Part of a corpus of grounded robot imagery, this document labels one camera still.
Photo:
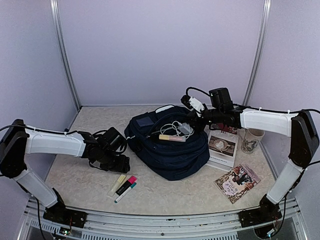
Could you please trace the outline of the pink black highlighter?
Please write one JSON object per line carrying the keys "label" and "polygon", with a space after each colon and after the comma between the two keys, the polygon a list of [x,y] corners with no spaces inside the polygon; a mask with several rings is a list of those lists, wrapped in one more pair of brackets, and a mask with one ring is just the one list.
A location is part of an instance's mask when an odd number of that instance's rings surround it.
{"label": "pink black highlighter", "polygon": [[118,196],[122,195],[133,183],[135,183],[137,178],[135,176],[131,176],[128,178],[115,192]]}

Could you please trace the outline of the white charger with cable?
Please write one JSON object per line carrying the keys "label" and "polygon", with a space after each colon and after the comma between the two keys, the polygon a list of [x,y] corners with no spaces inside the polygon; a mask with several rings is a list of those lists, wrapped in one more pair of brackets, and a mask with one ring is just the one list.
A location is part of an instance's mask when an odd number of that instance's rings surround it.
{"label": "white charger with cable", "polygon": [[167,123],[160,128],[160,133],[162,135],[171,135],[175,137],[185,137],[188,139],[194,134],[194,129],[186,122],[181,123],[179,121],[173,121],[172,123]]}

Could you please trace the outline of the orange pastel highlighter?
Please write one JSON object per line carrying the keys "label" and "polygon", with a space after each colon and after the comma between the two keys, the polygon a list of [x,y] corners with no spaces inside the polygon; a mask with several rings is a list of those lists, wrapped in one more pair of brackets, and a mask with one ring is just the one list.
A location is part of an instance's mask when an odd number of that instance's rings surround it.
{"label": "orange pastel highlighter", "polygon": [[175,135],[167,135],[167,134],[160,134],[158,136],[160,140],[163,141],[171,141],[171,142],[181,142],[185,143],[186,142],[186,137],[184,136],[175,136]]}

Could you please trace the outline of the navy blue backpack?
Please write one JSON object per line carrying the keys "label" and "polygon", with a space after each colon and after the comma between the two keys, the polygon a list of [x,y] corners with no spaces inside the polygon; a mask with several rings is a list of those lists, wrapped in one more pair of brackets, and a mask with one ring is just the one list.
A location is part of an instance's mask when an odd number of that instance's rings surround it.
{"label": "navy blue backpack", "polygon": [[186,142],[159,139],[160,129],[174,121],[184,123],[190,110],[168,105],[134,116],[124,130],[129,148],[155,173],[169,181],[178,181],[195,174],[209,160],[208,135],[201,131]]}

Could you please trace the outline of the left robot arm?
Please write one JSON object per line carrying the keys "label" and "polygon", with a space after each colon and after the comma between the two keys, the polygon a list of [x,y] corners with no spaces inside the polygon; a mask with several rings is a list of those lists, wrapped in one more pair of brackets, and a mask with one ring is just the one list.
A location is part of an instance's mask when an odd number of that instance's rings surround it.
{"label": "left robot arm", "polygon": [[105,172],[126,174],[130,159],[125,156],[127,141],[114,127],[95,133],[86,131],[53,131],[26,125],[22,119],[2,128],[0,141],[0,174],[14,180],[31,194],[45,210],[43,218],[71,228],[83,228],[87,213],[66,207],[59,192],[25,162],[28,155],[66,155],[87,159],[89,166]]}

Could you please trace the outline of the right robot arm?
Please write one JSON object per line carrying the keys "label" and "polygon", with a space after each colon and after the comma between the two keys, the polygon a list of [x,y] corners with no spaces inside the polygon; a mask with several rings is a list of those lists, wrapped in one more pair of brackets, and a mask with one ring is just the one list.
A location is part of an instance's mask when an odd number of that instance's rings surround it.
{"label": "right robot arm", "polygon": [[196,130],[205,126],[224,124],[245,130],[261,130],[277,134],[285,139],[282,168],[277,171],[273,186],[262,197],[257,207],[239,212],[241,226],[264,225],[285,219],[285,211],[280,203],[286,203],[290,192],[299,184],[309,166],[315,164],[314,156],[320,147],[312,113],[315,109],[270,110],[262,107],[236,104],[226,87],[212,89],[206,93],[211,107],[189,94],[188,87],[181,102],[191,110],[190,124]]}

